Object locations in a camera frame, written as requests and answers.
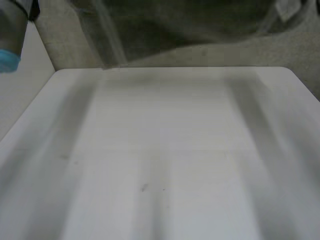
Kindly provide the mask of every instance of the gray carpet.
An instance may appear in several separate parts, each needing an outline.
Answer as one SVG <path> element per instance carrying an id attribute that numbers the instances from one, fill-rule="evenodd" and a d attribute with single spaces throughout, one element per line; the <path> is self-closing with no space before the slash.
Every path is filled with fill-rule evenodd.
<path id="1" fill-rule="evenodd" d="M 76 13 L 66 0 L 39 0 L 37 29 L 56 70 L 99 68 Z M 305 22 L 276 36 L 236 44 L 184 47 L 132 62 L 133 67 L 277 66 L 291 69 L 320 99 L 320 18 L 311 8 Z"/>

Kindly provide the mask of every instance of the gray fabric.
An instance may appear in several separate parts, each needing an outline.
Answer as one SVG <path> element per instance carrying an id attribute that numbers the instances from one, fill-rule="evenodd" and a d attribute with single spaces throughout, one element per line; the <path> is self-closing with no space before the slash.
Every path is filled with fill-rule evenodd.
<path id="1" fill-rule="evenodd" d="M 69 0 L 106 67 L 173 48 L 228 43 L 298 25 L 310 0 L 288 21 L 276 0 Z"/>
<path id="2" fill-rule="evenodd" d="M 26 13 L 30 14 L 31 12 L 31 8 L 32 8 L 32 2 L 34 0 L 14 0 L 15 2 L 17 2 L 18 4 L 20 4 L 20 6 L 22 6 L 24 8 L 24 10 L 26 11 Z"/>

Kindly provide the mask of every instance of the white tabletop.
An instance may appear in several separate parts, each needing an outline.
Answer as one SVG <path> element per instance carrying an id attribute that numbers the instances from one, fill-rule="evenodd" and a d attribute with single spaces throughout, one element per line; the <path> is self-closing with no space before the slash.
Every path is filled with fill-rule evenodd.
<path id="1" fill-rule="evenodd" d="M 315 239 L 272 183 L 231 79 L 260 79 L 319 126 L 319 102 L 282 67 L 56 72 L 0 142 L 0 239 L 262 239 L 248 179 L 276 223 L 290 213 Z"/>

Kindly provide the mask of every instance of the blue object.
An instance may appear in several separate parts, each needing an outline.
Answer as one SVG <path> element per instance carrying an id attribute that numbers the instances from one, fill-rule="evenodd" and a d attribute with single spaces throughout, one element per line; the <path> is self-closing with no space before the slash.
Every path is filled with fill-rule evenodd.
<path id="1" fill-rule="evenodd" d="M 21 58 L 4 49 L 0 49 L 0 73 L 12 73 L 18 69 Z"/>

